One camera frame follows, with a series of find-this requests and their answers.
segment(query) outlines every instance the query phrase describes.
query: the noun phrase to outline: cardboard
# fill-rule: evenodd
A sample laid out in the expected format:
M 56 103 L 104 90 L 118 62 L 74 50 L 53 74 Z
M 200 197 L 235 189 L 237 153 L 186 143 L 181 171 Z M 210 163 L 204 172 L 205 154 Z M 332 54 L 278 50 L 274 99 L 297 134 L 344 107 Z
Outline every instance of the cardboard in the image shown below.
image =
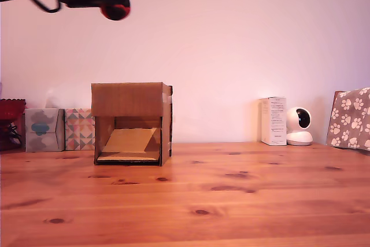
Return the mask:
M 269 97 L 261 102 L 261 141 L 270 146 L 287 145 L 286 99 Z
M 95 119 L 91 109 L 65 109 L 65 150 L 95 149 Z
M 64 109 L 25 110 L 26 152 L 61 152 L 65 149 Z
M 172 93 L 161 82 L 92 84 L 94 163 L 164 165 L 172 155 Z

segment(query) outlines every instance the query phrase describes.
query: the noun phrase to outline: paw print pattern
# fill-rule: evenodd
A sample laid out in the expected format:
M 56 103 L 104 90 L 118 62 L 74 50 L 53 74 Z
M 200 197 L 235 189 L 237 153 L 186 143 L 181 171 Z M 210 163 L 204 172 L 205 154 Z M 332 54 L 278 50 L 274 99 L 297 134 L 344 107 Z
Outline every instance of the paw print pattern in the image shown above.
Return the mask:
M 370 124 L 366 125 L 365 131 L 370 135 Z
M 362 102 L 362 99 L 356 98 L 356 101 L 353 103 L 353 106 L 357 110 L 361 110 L 362 107 L 364 106 L 364 103 Z
M 357 144 L 357 138 L 356 137 L 349 139 L 348 147 L 349 148 L 358 148 L 359 147 L 359 145 Z
M 370 87 L 361 89 L 360 95 L 366 94 L 369 90 L 370 90 Z
M 343 132 L 343 135 L 342 135 L 342 139 L 343 141 L 347 141 L 348 140 L 348 136 L 349 136 L 349 131 L 346 130 Z
M 339 114 L 338 114 L 339 110 L 337 109 L 333 109 L 333 111 L 331 112 L 331 117 L 335 120 L 337 117 L 339 117 Z
M 348 110 L 349 107 L 351 106 L 352 102 L 351 100 L 348 98 L 347 100 L 343 100 L 342 101 L 342 105 L 341 107 L 343 107 L 344 110 Z
M 351 124 L 351 126 L 352 126 L 353 129 L 360 128 L 361 125 L 362 125 L 362 122 L 361 122 L 361 119 L 360 118 L 354 118 L 354 120 L 353 120 L 353 122 Z
M 332 126 L 330 126 L 330 132 L 334 133 L 335 135 L 340 133 L 341 126 L 339 124 L 334 123 Z
M 341 144 L 341 140 L 339 139 L 339 137 L 333 138 L 333 140 L 331 141 L 332 146 L 339 146 L 340 144 Z
M 344 116 L 342 116 L 341 122 L 343 123 L 344 126 L 348 125 L 351 122 L 351 116 L 345 114 Z
M 364 119 L 365 116 L 367 115 L 370 115 L 370 107 L 369 108 L 364 108 L 364 111 L 361 112 L 361 115 L 362 115 L 362 118 Z
M 347 92 L 342 92 L 342 93 L 340 93 L 340 94 L 339 94 L 339 96 L 340 96 L 341 98 L 343 98 L 343 97 L 345 97 L 348 93 L 349 93 L 348 91 L 347 91 Z

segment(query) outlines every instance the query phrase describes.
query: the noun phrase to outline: patterned tissue box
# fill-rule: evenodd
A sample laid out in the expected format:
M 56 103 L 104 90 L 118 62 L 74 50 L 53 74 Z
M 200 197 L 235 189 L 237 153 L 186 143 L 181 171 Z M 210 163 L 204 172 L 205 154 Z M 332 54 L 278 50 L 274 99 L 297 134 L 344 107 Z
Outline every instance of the patterned tissue box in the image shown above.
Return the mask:
M 95 149 L 95 119 L 91 109 L 65 110 L 65 150 Z

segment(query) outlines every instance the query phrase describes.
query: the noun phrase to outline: wooden table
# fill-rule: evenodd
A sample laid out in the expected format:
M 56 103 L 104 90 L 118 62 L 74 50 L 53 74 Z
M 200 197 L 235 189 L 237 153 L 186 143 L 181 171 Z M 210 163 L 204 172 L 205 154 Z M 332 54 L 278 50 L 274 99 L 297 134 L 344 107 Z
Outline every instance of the wooden table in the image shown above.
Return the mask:
M 177 144 L 163 167 L 1 155 L 1 246 L 370 246 L 370 157 Z

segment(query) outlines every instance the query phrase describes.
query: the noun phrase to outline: white security camera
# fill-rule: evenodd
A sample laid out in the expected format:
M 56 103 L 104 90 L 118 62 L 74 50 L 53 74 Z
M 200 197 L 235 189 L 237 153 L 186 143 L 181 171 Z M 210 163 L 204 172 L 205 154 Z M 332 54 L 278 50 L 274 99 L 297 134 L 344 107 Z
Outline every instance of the white security camera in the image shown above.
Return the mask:
M 311 114 L 302 107 L 293 107 L 287 112 L 287 143 L 294 146 L 312 144 L 312 135 L 307 131 L 311 126 Z

